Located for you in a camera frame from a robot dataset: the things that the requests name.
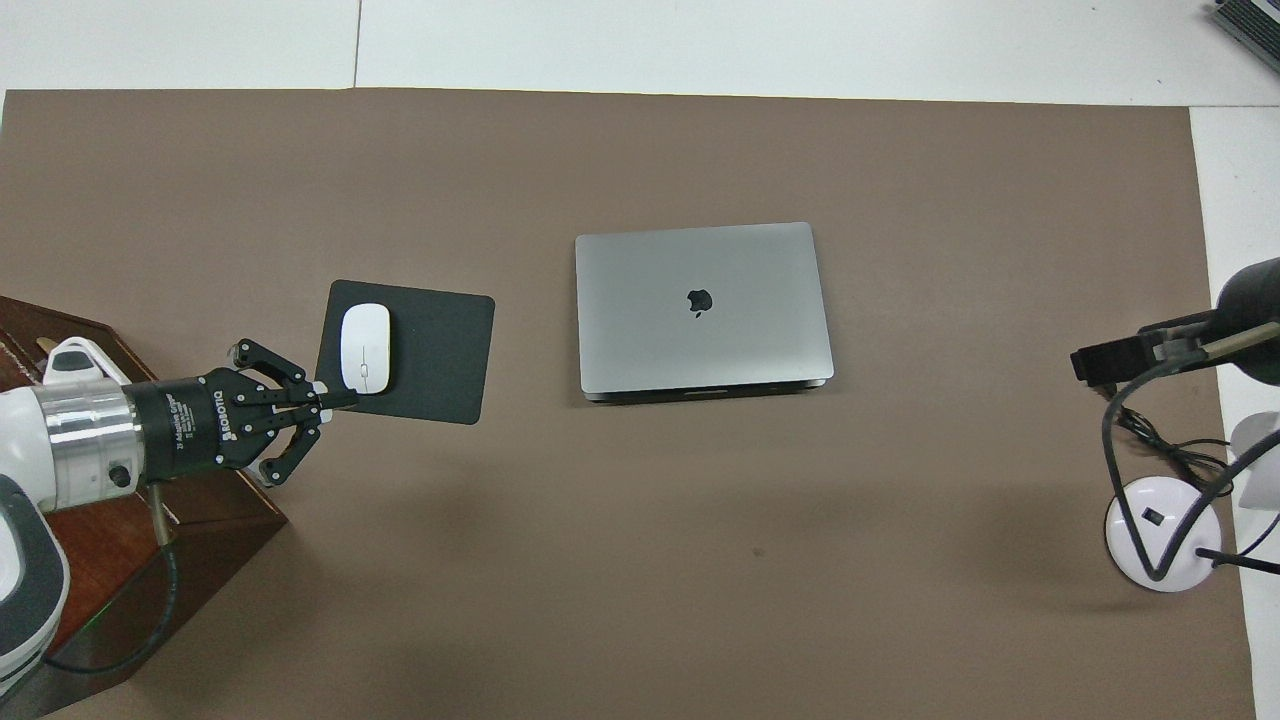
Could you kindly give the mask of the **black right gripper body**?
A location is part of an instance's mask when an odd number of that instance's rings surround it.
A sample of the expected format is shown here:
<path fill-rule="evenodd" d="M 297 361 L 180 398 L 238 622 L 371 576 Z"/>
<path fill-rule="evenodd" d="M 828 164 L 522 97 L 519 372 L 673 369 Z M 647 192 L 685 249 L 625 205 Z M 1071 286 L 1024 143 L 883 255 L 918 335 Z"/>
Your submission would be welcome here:
<path fill-rule="evenodd" d="M 1254 263 L 1231 275 L 1213 315 L 1213 340 L 1235 336 L 1279 319 L 1279 258 Z M 1279 383 L 1279 338 L 1224 359 L 1251 379 Z"/>

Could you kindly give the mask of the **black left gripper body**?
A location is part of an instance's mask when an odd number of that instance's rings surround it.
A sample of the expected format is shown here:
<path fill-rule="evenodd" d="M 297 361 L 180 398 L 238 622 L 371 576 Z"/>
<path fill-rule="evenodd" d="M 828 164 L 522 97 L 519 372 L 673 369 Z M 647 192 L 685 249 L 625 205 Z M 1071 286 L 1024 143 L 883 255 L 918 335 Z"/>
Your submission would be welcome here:
<path fill-rule="evenodd" d="M 232 370 L 128 384 L 142 447 L 138 478 L 150 483 L 251 466 L 253 442 L 243 432 L 247 420 L 236 398 L 252 388 Z"/>

